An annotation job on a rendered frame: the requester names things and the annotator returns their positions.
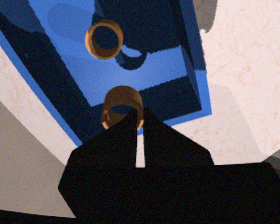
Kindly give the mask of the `bronze bushing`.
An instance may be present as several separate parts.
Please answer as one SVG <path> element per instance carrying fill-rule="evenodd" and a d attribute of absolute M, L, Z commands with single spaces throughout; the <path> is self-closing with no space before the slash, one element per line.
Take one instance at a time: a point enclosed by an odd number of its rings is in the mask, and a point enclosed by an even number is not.
<path fill-rule="evenodd" d="M 116 35 L 118 37 L 118 46 L 116 48 L 111 49 L 111 50 L 106 50 L 106 49 L 101 48 L 96 43 L 95 38 L 94 38 L 94 32 L 98 26 L 109 27 L 116 33 Z M 87 50 L 90 52 L 91 55 L 93 55 L 94 57 L 101 59 L 101 60 L 108 60 L 108 59 L 115 57 L 121 49 L 123 40 L 124 40 L 124 34 L 122 31 L 122 28 L 119 26 L 118 23 L 116 23 L 113 20 L 109 20 L 109 19 L 101 20 L 101 21 L 95 23 L 87 30 L 86 35 L 85 35 L 85 45 L 86 45 Z"/>
<path fill-rule="evenodd" d="M 116 86 L 107 92 L 101 115 L 102 124 L 106 129 L 120 121 L 126 115 L 118 114 L 110 109 L 117 105 L 128 105 L 137 109 L 138 131 L 143 125 L 143 105 L 139 92 L 136 89 L 126 85 Z"/>

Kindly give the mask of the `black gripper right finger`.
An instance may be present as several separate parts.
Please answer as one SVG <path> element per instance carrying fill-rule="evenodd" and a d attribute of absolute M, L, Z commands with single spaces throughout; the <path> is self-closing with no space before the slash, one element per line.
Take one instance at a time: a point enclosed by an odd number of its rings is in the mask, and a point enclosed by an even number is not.
<path fill-rule="evenodd" d="M 145 167 L 215 165 L 208 149 L 160 121 L 147 107 L 143 108 L 143 144 Z"/>

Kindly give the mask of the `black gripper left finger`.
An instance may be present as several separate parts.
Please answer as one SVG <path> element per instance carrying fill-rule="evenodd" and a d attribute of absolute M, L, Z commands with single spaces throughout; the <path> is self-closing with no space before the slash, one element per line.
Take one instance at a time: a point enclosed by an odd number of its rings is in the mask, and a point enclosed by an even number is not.
<path fill-rule="evenodd" d="M 137 157 L 137 109 L 119 122 L 74 149 L 67 166 L 122 165 L 136 167 Z"/>

